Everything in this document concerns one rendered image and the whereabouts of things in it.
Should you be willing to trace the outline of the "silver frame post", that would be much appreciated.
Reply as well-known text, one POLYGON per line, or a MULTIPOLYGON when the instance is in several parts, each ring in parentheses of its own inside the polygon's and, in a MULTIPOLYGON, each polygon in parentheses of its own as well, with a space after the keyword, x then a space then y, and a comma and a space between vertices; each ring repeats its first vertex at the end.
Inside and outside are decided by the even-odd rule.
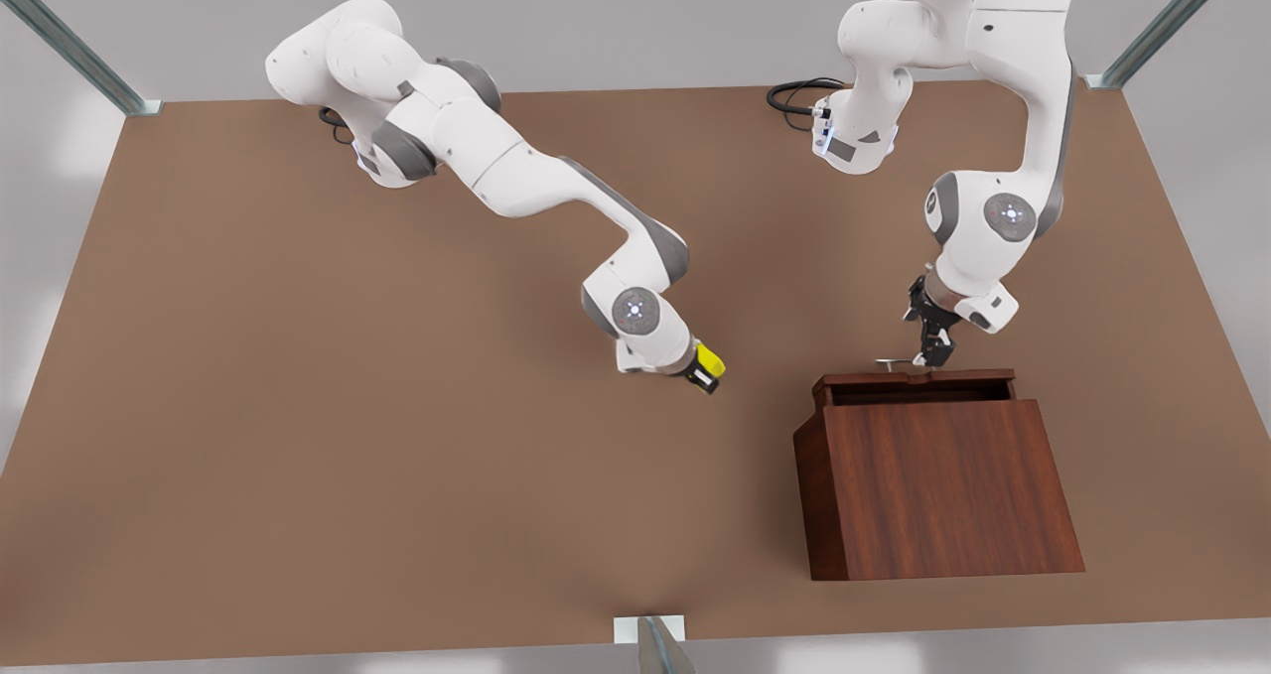
POLYGON ((1193 17, 1207 0, 1171 0, 1140 32, 1140 36, 1131 41, 1131 45, 1122 50, 1104 67, 1103 72, 1085 75, 1085 86, 1092 90, 1121 90, 1130 78, 1144 67, 1176 33, 1193 17))
POLYGON ((618 616, 613 628, 615 643, 636 643, 638 674, 698 674, 683 647, 683 614, 618 616))
POLYGON ((146 99, 135 92, 95 50, 92 50, 92 46, 78 36, 78 32, 44 4, 44 0, 0 0, 0 3, 125 116, 160 114, 163 100, 146 99))

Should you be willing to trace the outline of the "wooden drawer with silver handle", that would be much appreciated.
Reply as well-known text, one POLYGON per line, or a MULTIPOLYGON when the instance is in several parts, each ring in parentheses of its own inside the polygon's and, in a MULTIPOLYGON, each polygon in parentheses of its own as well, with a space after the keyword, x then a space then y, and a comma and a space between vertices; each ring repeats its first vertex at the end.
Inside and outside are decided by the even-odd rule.
POLYGON ((1012 369, 928 369, 825 374, 812 387, 819 407, 1013 401, 1012 369))

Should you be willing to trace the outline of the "brown wooden cabinet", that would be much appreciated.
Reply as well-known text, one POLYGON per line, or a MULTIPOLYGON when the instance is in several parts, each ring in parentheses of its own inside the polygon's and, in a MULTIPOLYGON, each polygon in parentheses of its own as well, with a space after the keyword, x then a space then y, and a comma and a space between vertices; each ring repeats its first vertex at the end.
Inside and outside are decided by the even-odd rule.
POLYGON ((811 579, 1082 574, 1035 399, 1004 383, 825 384, 794 430, 811 579))

